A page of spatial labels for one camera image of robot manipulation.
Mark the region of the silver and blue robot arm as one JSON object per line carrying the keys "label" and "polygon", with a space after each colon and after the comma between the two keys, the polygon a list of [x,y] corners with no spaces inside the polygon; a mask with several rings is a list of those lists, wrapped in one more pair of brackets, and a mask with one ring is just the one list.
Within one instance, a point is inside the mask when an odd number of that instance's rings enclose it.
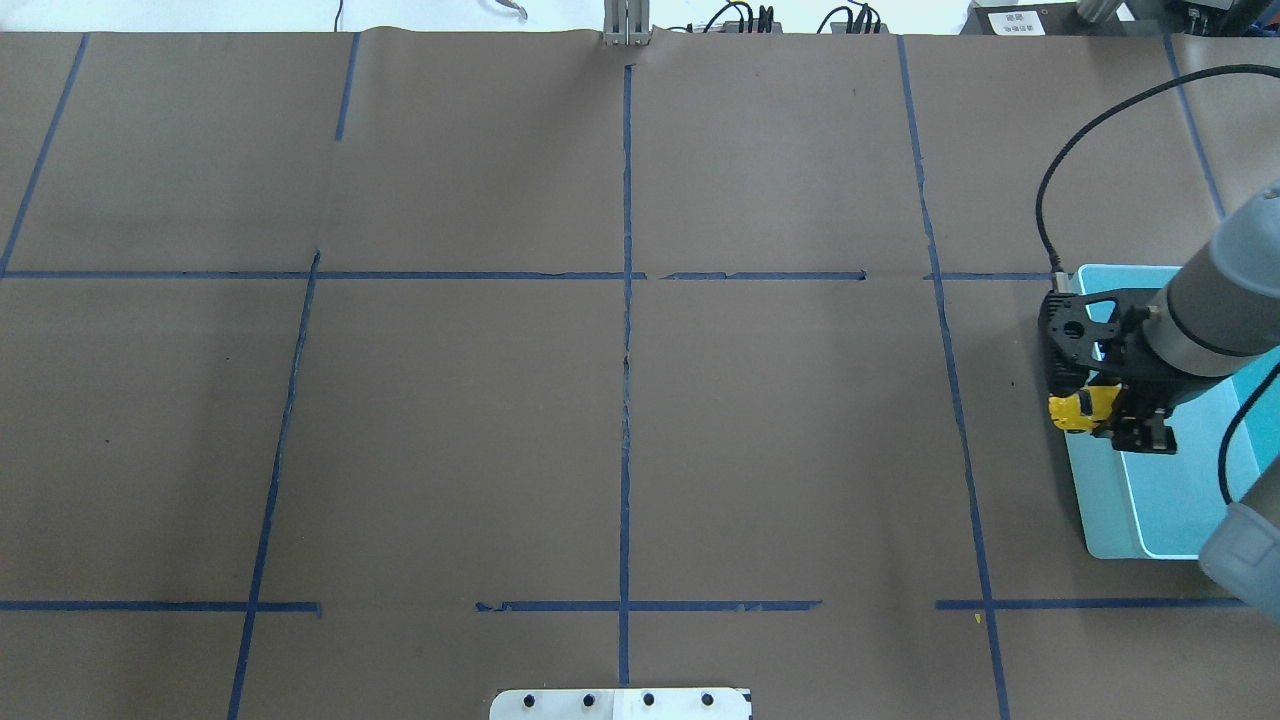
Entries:
{"label": "silver and blue robot arm", "polygon": [[1097,559],[1193,560],[1277,618],[1277,184],[1181,268],[1083,266],[1041,304],[1048,415]]}

